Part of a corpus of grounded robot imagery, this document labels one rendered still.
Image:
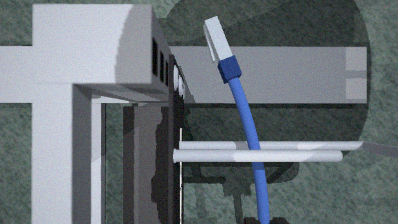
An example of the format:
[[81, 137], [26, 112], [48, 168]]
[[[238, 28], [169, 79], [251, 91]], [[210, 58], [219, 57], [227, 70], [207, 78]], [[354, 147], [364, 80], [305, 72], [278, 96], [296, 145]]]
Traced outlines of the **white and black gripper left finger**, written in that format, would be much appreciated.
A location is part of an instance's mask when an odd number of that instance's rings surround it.
[[244, 217], [244, 224], [261, 224], [255, 217]]

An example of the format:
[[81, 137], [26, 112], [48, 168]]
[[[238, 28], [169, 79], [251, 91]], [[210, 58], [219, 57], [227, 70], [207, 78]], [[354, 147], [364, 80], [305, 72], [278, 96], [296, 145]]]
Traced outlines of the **white network cable plug with blue boot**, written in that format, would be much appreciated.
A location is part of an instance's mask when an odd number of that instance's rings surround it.
[[217, 67], [224, 84], [228, 83], [228, 81], [233, 78], [239, 78], [242, 75], [242, 72], [240, 70], [235, 55], [232, 55], [218, 17], [215, 16], [213, 18], [205, 20], [203, 30], [212, 63], [215, 63], [215, 55], [218, 62]]

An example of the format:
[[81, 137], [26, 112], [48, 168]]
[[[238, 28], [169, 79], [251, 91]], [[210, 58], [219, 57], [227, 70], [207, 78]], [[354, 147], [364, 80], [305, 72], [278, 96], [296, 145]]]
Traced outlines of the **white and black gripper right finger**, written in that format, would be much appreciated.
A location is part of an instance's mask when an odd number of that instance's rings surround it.
[[270, 224], [289, 224], [284, 217], [273, 217]]

